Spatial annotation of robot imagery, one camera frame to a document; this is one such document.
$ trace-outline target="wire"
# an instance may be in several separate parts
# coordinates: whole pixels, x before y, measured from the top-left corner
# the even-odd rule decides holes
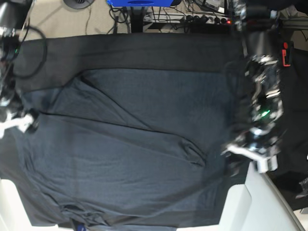
[[[174,26],[174,25],[171,23],[171,21],[172,21],[172,20],[171,20],[171,16],[167,13],[166,7],[164,7],[163,10],[164,10],[165,14],[166,14],[167,16],[169,16],[171,28],[174,29],[174,30],[178,30],[178,29],[176,28],[176,26]]]
[[[209,13],[211,13],[215,17],[217,17],[217,14],[225,15],[224,13],[214,12],[211,8],[208,8],[208,7],[207,8],[209,9],[209,11],[195,11],[194,8],[193,8],[193,4],[196,4],[197,6],[202,7],[202,8],[206,8],[206,6],[202,6],[201,4],[199,4],[199,3],[195,2],[195,1],[192,2],[192,9],[190,8],[190,6],[191,6],[190,2],[188,2],[188,4],[187,4],[187,2],[184,0],[183,3],[185,5],[185,8],[187,9],[187,11],[189,11],[189,12],[191,12],[193,14],[194,13],[197,13],[197,14],[209,14]]]
[[[108,35],[114,28],[115,28],[115,25],[112,28],[110,28],[110,30],[108,30],[106,34]]]
[[[306,37],[306,35],[304,34],[304,32],[302,30],[300,30],[300,32],[302,32],[304,38],[305,38],[305,41],[307,42],[308,41],[308,38]]]
[[[217,17],[217,14],[215,13],[215,11],[212,9],[212,8],[210,8],[210,7],[207,7],[207,6],[205,6],[205,5],[201,5],[201,4],[199,4],[199,3],[197,3],[196,2],[196,0],[192,0],[193,2],[193,4],[195,3],[197,6],[199,6],[201,9],[202,8],[206,8],[206,9],[208,9],[209,11],[211,11],[213,14],[214,14],[214,16],[216,17],[216,18],[218,18]]]
[[[30,26],[30,18],[28,19],[27,30],[26,30],[26,33],[25,33],[25,36],[24,36],[23,40],[22,40],[21,43],[20,43],[20,47],[23,45],[25,39],[26,39],[27,36],[28,36],[28,33],[29,33],[29,26]]]
[[[41,38],[42,38],[42,41],[43,41],[43,57],[39,63],[39,65],[37,66],[37,68],[30,74],[30,75],[17,75],[17,74],[13,74],[13,77],[14,78],[20,78],[20,79],[29,79],[33,76],[35,76],[41,69],[42,67],[45,65],[46,63],[46,60],[47,60],[47,54],[48,54],[48,44],[47,44],[47,39],[46,39],[46,36],[44,35],[44,33],[42,31],[40,31],[38,28],[36,27],[33,27],[33,26],[28,26],[28,28],[30,30],[33,30],[35,32],[37,32]]]
[[[160,10],[161,10],[162,8],[161,7],[159,7],[159,12],[158,12],[158,21],[159,21],[159,18],[160,18]]]
[[[88,25],[89,25],[89,21],[90,21],[90,18],[91,18],[91,14],[92,14],[92,5],[90,5],[89,7],[89,17],[87,19],[87,22],[86,22],[86,27],[85,27],[85,34],[88,35]]]
[[[154,8],[152,7],[152,12],[153,12],[153,19],[156,22],[156,18],[155,18],[155,12],[154,12]]]
[[[172,9],[176,10],[177,12],[180,12],[180,13],[182,13],[184,16],[186,16],[186,14],[185,14],[183,11],[178,10],[176,7],[170,7],[170,8],[172,8]]]
[[[111,5],[109,5],[109,7],[110,7],[110,10],[109,10],[109,15],[110,15],[110,17],[114,20],[114,21],[116,21],[117,23],[126,23],[126,21],[127,21],[127,19],[128,19],[128,14],[126,14],[125,12],[124,12],[124,9],[123,8],[113,8]],[[120,12],[120,14],[122,14],[123,15],[123,17],[124,17],[124,20],[123,21],[119,21],[119,20],[116,20],[116,18],[115,18],[115,13],[118,13],[118,12]]]
[[[127,26],[127,33],[130,34],[131,31],[130,31],[130,22],[128,20],[128,13],[124,10],[124,8],[114,8],[112,5],[109,5],[109,8],[110,8],[109,15],[114,20],[114,22],[119,23],[119,24],[125,23],[126,26]],[[120,21],[119,17],[117,17],[116,14],[115,14],[115,13],[118,13],[118,12],[120,12],[119,17],[120,17],[120,15],[123,16],[122,21]]]

